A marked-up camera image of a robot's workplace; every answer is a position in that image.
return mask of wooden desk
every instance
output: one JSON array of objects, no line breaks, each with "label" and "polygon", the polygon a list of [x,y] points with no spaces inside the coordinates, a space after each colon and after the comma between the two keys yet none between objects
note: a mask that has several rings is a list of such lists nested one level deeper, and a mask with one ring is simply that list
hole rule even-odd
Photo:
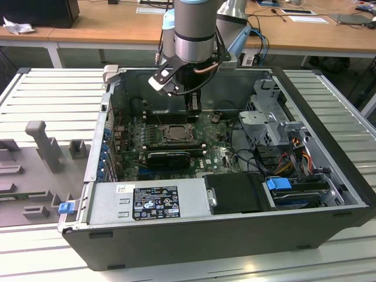
[{"label": "wooden desk", "polygon": [[158,44],[162,15],[137,14],[137,3],[78,1],[79,18],[70,29],[55,28],[50,41]]},{"label": "wooden desk", "polygon": [[15,35],[9,33],[5,28],[0,28],[0,40],[20,40],[20,41],[48,41],[48,36],[53,28],[36,27],[35,32],[20,33]]},{"label": "wooden desk", "polygon": [[[350,2],[343,0],[307,0],[307,2],[325,9],[351,6]],[[58,53],[59,48],[156,50],[162,27],[162,15],[137,14],[137,4],[127,2],[108,5],[107,1],[80,0],[79,7],[79,18],[73,28],[37,28],[36,33],[19,36],[1,30],[0,45],[44,47],[48,50],[53,66],[56,68],[63,67]],[[304,7],[318,14],[355,12],[355,7],[333,11],[318,9],[308,4]],[[255,2],[248,1],[247,13],[253,12],[256,15],[274,15],[270,8],[261,8]],[[368,28],[354,29],[346,25],[337,26],[329,16],[322,17],[329,24],[298,23],[287,16],[284,17],[287,23],[277,16],[259,17],[263,34],[270,41],[269,53],[358,58],[373,58],[376,55],[376,31]],[[255,17],[249,17],[249,20],[257,27]],[[253,56],[259,47],[259,38],[249,38],[246,44],[248,57]]]},{"label": "wooden desk", "polygon": [[[342,0],[315,0],[314,5],[319,8],[335,9],[351,6],[351,3]],[[304,8],[317,14],[352,14],[357,12],[355,7],[335,11],[320,10],[309,5],[304,5]],[[261,9],[255,2],[249,2],[247,13],[252,14]],[[255,15],[261,15],[259,17],[261,30],[270,42],[270,49],[357,52],[371,53],[372,56],[376,53],[376,32],[367,27],[354,29],[347,25],[337,26],[335,20],[329,16],[321,16],[328,23],[293,22],[288,16],[284,16],[287,22],[283,22],[279,16],[263,17],[262,15],[275,15],[270,9],[256,12]],[[372,18],[371,14],[368,13],[361,15]],[[253,26],[258,26],[254,16],[249,17],[249,20]],[[259,46],[259,38],[250,38],[246,45],[247,48],[259,48]]]}]

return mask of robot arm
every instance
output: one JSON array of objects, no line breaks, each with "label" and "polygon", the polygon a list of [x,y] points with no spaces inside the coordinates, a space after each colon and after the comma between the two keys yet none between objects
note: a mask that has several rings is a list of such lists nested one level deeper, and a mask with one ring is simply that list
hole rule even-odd
[{"label": "robot arm", "polygon": [[175,0],[163,18],[164,64],[149,79],[159,92],[192,95],[215,75],[223,62],[233,61],[248,38],[246,0]]}]

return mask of black computer case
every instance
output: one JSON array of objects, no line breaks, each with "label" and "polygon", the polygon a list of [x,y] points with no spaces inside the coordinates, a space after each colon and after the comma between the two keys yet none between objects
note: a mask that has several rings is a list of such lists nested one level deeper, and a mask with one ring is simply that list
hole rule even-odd
[{"label": "black computer case", "polygon": [[80,10],[77,0],[2,0],[3,17],[16,23],[71,28]]}]

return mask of green circuit board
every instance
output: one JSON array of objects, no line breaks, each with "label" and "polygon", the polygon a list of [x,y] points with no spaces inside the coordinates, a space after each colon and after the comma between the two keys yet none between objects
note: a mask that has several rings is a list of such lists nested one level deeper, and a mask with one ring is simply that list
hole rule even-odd
[{"label": "green circuit board", "polygon": [[[235,173],[241,172],[229,148],[229,133],[231,125],[225,120],[219,123],[212,123],[213,114],[201,113],[196,123],[184,125],[147,125],[142,119],[133,118],[125,126],[123,137],[118,151],[120,156],[120,180],[162,180],[198,178],[208,173]],[[190,166],[179,171],[153,171],[147,166],[147,154],[152,146],[161,146],[165,143],[166,137],[164,128],[184,126],[190,132],[191,143],[202,144],[206,147],[206,153],[201,156],[193,156],[190,159]]]}]

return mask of warning label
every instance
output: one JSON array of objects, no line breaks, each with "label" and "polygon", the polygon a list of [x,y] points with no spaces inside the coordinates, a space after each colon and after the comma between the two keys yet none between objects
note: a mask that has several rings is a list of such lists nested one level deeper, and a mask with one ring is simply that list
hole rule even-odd
[{"label": "warning label", "polygon": [[177,186],[135,188],[132,216],[134,220],[180,217]]}]

